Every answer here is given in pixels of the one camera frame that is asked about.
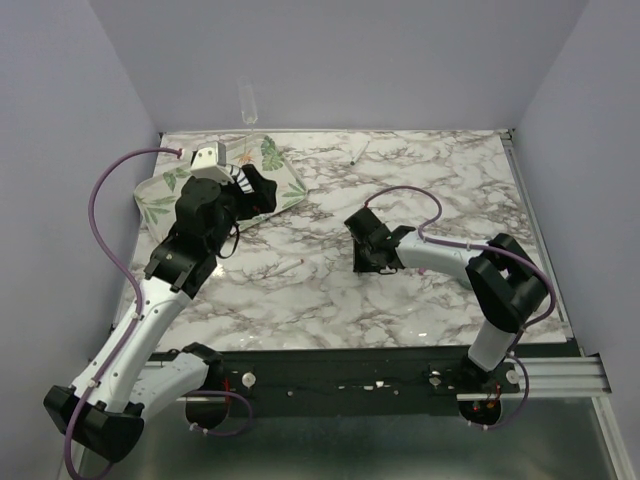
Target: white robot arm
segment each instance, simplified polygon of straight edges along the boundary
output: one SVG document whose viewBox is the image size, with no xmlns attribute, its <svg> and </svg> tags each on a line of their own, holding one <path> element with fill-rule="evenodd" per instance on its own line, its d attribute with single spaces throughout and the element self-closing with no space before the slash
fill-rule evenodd
<svg viewBox="0 0 640 480">
<path fill-rule="evenodd" d="M 354 271 L 428 268 L 473 289 L 485 321 L 466 358 L 469 371 L 478 377 L 486 377 L 504 360 L 526 320 L 549 294 L 540 276 L 523 264 L 533 263 L 529 256 L 509 235 L 501 233 L 489 242 L 430 236 L 427 242 L 413 227 L 391 232 L 368 207 L 345 225 L 353 237 Z M 481 245 L 502 255 L 471 249 Z"/>
<path fill-rule="evenodd" d="M 139 379 L 171 322 L 217 265 L 220 249 L 237 222 L 270 213 L 277 184 L 252 165 L 226 165 L 224 145 L 189 152 L 191 173 L 176 202 L 176 222 L 151 254 L 134 302 L 91 364 L 69 387 L 54 386 L 44 405 L 62 433 L 111 462 L 137 442 L 144 421 L 180 396 L 202 386 L 215 352 L 186 348 L 169 368 Z"/>
</svg>

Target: tray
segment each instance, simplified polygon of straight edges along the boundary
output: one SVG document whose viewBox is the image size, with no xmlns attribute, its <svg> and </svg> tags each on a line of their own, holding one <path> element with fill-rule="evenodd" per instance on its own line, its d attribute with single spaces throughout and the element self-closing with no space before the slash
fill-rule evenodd
<svg viewBox="0 0 640 480">
<path fill-rule="evenodd" d="M 309 190 L 270 136 L 256 133 L 228 143 L 226 147 L 227 163 L 239 167 L 250 163 L 263 177 L 278 184 L 275 211 L 239 222 L 241 231 L 293 207 L 306 198 Z M 167 236 L 176 221 L 175 203 L 189 176 L 189 164 L 185 162 L 162 175 L 145 180 L 134 191 L 134 198 L 144 222 L 158 243 Z"/>
</svg>

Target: marble surface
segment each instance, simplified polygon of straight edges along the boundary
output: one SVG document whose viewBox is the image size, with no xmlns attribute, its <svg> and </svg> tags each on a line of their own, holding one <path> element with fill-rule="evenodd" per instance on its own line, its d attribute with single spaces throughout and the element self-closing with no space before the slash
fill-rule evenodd
<svg viewBox="0 0 640 480">
<path fill-rule="evenodd" d="M 157 350 L 197 341 L 217 350 L 461 345 L 483 315 L 473 292 L 435 272 L 352 272 L 343 221 L 364 200 L 392 185 L 429 189 L 444 214 L 429 232 L 487 239 L 513 235 L 540 265 L 531 227 L 495 132 L 272 132 L 310 189 L 306 201 L 243 233 L 236 255 L 220 261 Z M 162 145 L 197 149 L 239 133 L 180 133 Z M 352 155 L 369 141 L 350 166 Z M 176 160 L 158 157 L 155 174 Z M 391 228 L 435 213 L 426 197 L 395 192 L 372 203 Z M 138 278 L 155 242 L 143 226 L 132 268 Z M 278 273 L 283 268 L 298 266 Z M 133 298 L 125 292 L 125 303 Z M 562 342 L 557 311 L 524 342 Z"/>
</svg>

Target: purple cable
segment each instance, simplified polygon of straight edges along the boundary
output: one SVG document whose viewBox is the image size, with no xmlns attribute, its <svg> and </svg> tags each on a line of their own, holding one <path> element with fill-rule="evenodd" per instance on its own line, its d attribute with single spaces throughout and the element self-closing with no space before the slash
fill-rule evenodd
<svg viewBox="0 0 640 480">
<path fill-rule="evenodd" d="M 551 281 L 549 280 L 549 278 L 542 272 L 542 270 L 540 270 L 536 265 L 534 265 L 530 261 L 528 261 L 528 260 L 516 255 L 515 253 L 508 252 L 508 251 L 502 250 L 500 248 L 492 247 L 491 245 L 477 245 L 477 244 L 473 244 L 472 243 L 472 244 L 467 246 L 464 243 L 453 242 L 451 240 L 440 240 L 440 239 L 437 239 L 437 238 L 427 237 L 422 233 L 422 225 L 418 228 L 418 235 L 424 241 L 429 242 L 429 243 L 435 243 L 436 245 L 442 245 L 442 246 L 445 246 L 445 247 L 456 247 L 456 248 L 467 248 L 468 247 L 470 250 L 482 250 L 482 251 L 485 251 L 485 252 L 492 252 L 492 253 L 495 253 L 497 255 L 502 255 L 503 257 L 508 257 L 508 258 L 510 258 L 512 260 L 515 260 L 516 262 L 521 263 L 525 267 L 530 268 L 533 271 L 533 274 L 536 277 L 538 277 L 538 279 L 542 283 L 544 283 L 545 288 L 549 292 L 549 297 L 550 297 L 549 307 L 542 314 L 538 315 L 537 317 L 535 317 L 532 320 L 529 320 L 528 322 L 526 322 L 522 326 L 522 328 L 520 329 L 520 332 L 518 332 L 518 334 L 514 338 L 513 343 L 511 345 L 511 348 L 513 348 L 518 343 L 518 341 L 520 340 L 520 338 L 524 334 L 524 331 L 527 328 L 529 328 L 531 325 L 535 325 L 536 323 L 541 322 L 542 320 L 544 320 L 545 318 L 549 317 L 553 313 L 553 310 L 555 309 L 556 302 L 557 302 L 555 289 L 553 288 L 553 285 L 551 284 Z"/>
<path fill-rule="evenodd" d="M 249 400 L 244 398 L 242 395 L 238 395 L 237 393 L 234 393 L 234 392 L 225 392 L 225 391 L 222 391 L 222 390 L 220 390 L 220 391 L 218 391 L 218 390 L 203 390 L 203 391 L 196 390 L 194 392 L 191 392 L 191 393 L 188 393 L 187 395 L 185 395 L 185 397 L 187 397 L 187 398 L 189 396 L 198 396 L 198 397 L 231 397 L 231 398 L 236 398 L 236 399 L 240 400 L 247 407 L 247 412 L 249 413 L 249 417 L 247 418 L 247 421 L 240 428 L 237 428 L 236 430 L 230 430 L 228 432 L 216 432 L 215 430 L 208 430 L 206 428 L 202 428 L 201 426 L 199 426 L 196 423 L 191 424 L 191 428 L 193 430 L 197 430 L 199 432 L 203 432 L 205 435 L 211 435 L 211 436 L 214 436 L 214 437 L 233 437 L 235 435 L 238 435 L 238 434 L 244 432 L 247 428 L 249 428 L 249 426 L 253 422 L 253 408 L 251 407 L 251 403 L 249 402 Z"/>
<path fill-rule="evenodd" d="M 427 225 L 431 225 L 432 223 L 438 221 L 438 219 L 442 216 L 442 203 L 440 203 L 440 200 L 438 200 L 438 197 L 436 197 L 433 193 L 428 192 L 427 190 L 425 190 L 423 188 L 412 187 L 411 185 L 398 185 L 396 187 L 384 188 L 384 189 L 380 190 L 378 193 L 374 193 L 369 198 L 367 198 L 365 200 L 365 202 L 364 202 L 364 206 L 368 207 L 369 206 L 369 202 L 371 202 L 371 200 L 373 200 L 374 198 L 377 198 L 380 195 L 384 195 L 385 193 L 393 192 L 394 190 L 412 190 L 414 192 L 422 193 L 423 195 L 426 195 L 431 200 L 433 200 L 435 202 L 436 206 L 438 207 L 438 213 L 436 213 L 434 217 L 430 218 L 429 220 L 424 222 L 422 225 L 420 225 L 420 227 L 418 227 L 418 231 L 420 231 L 421 229 L 423 229 Z"/>
<path fill-rule="evenodd" d="M 98 196 L 98 192 L 100 191 L 100 187 L 102 187 L 102 184 L 104 183 L 104 181 L 118 166 L 120 166 L 122 163 L 126 162 L 130 158 L 136 157 L 138 155 L 144 155 L 147 153 L 171 153 L 176 156 L 180 156 L 180 151 L 174 150 L 172 148 L 143 148 L 142 150 L 135 150 L 131 153 L 128 153 L 125 156 L 120 157 L 118 160 L 116 160 L 111 166 L 109 166 L 109 168 L 107 168 L 104 171 L 102 175 L 100 175 L 100 177 L 98 178 L 98 181 L 93 186 L 93 190 L 91 191 L 91 196 L 89 197 L 89 225 L 91 226 L 91 232 L 93 233 L 93 236 L 95 237 L 102 251 L 107 255 L 107 257 L 109 257 L 109 259 L 113 262 L 113 264 L 116 267 L 118 267 L 118 270 L 120 270 L 124 274 L 124 276 L 127 277 L 127 280 L 133 286 L 133 290 L 136 294 L 136 307 L 135 307 L 136 316 L 134 316 L 134 318 L 131 319 L 129 326 L 124 332 L 124 335 L 122 335 L 122 337 L 120 338 L 116 346 L 113 348 L 111 353 L 109 353 L 104 363 L 100 366 L 100 368 L 98 368 L 98 370 L 96 371 L 96 374 L 91 379 L 96 385 L 98 384 L 98 382 L 100 382 L 100 379 L 104 375 L 104 372 L 107 371 L 111 363 L 113 363 L 113 360 L 122 350 L 122 347 L 124 347 L 124 345 L 127 343 L 129 338 L 133 334 L 133 331 L 136 328 L 138 317 L 142 312 L 142 302 L 143 302 L 142 290 L 140 289 L 140 285 L 136 281 L 135 277 L 129 271 L 127 266 L 124 263 L 122 263 L 120 259 L 111 251 L 111 249 L 107 246 L 104 239 L 102 238 L 102 235 L 100 235 L 100 232 L 98 231 L 98 227 L 96 225 L 96 214 L 95 214 L 96 197 Z M 67 467 L 67 471 L 69 472 L 69 475 L 73 480 L 101 480 L 107 476 L 107 474 L 111 471 L 111 468 L 113 467 L 113 464 L 110 463 L 100 474 L 96 475 L 95 477 L 88 478 L 80 475 L 76 471 L 75 467 L 73 466 L 73 459 L 71 456 L 73 431 L 76 427 L 76 423 L 78 422 L 78 417 L 80 416 L 80 412 L 82 412 L 82 408 L 87 403 L 87 400 L 89 399 L 89 396 L 91 395 L 91 392 L 93 392 L 94 388 L 95 387 L 93 386 L 89 386 L 85 389 L 84 394 L 82 395 L 82 397 L 80 397 L 80 400 L 76 405 L 76 408 L 74 408 L 73 413 L 71 414 L 71 418 L 69 419 L 69 424 L 67 425 L 67 430 L 64 435 L 64 463 L 65 463 L 65 466 Z"/>
<path fill-rule="evenodd" d="M 478 425 L 478 427 L 482 428 L 483 430 L 496 430 L 498 428 L 502 428 L 510 424 L 518 415 L 520 415 L 520 413 L 524 409 L 525 404 L 527 403 L 527 400 L 529 399 L 529 391 L 531 390 L 529 372 L 527 372 L 527 369 L 524 366 L 524 363 L 522 363 L 522 360 L 516 357 L 513 352 L 507 354 L 507 357 L 511 358 L 514 362 L 516 362 L 518 366 L 522 369 L 522 376 L 524 377 L 524 392 L 522 393 L 522 400 L 520 400 L 520 403 L 518 404 L 516 409 L 513 411 L 511 415 L 507 417 L 506 420 L 496 423 L 495 425 Z"/>
</svg>

